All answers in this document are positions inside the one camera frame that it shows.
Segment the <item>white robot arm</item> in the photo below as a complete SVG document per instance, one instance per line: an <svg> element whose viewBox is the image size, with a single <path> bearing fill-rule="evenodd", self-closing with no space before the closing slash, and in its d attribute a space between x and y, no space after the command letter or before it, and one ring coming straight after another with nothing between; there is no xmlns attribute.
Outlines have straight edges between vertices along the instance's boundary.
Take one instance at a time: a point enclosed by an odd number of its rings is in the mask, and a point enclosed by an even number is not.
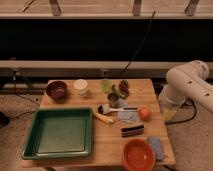
<svg viewBox="0 0 213 171"><path fill-rule="evenodd" d="M213 112L213 85L206 82L208 76L208 65L199 60L171 68L158 96L163 119L171 120L187 98Z"/></svg>

